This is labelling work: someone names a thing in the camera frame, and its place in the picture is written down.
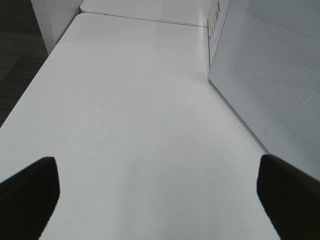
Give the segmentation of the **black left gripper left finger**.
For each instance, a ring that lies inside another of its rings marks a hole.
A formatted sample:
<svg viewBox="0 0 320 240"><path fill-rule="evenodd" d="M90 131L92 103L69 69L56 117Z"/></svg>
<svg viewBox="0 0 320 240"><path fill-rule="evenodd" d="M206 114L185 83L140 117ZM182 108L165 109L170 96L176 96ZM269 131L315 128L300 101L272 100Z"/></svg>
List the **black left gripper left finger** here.
<svg viewBox="0 0 320 240"><path fill-rule="evenodd" d="M56 159L43 157L0 183L0 238L38 240L60 198Z"/></svg>

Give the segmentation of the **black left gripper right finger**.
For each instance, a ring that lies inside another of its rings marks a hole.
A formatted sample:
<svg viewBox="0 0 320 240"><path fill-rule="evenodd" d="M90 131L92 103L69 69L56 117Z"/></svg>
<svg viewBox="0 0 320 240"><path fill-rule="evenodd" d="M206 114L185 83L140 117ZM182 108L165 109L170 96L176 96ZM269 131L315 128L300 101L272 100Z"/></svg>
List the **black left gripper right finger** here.
<svg viewBox="0 0 320 240"><path fill-rule="evenodd" d="M256 192L282 240L320 238L320 182L281 158L260 158Z"/></svg>

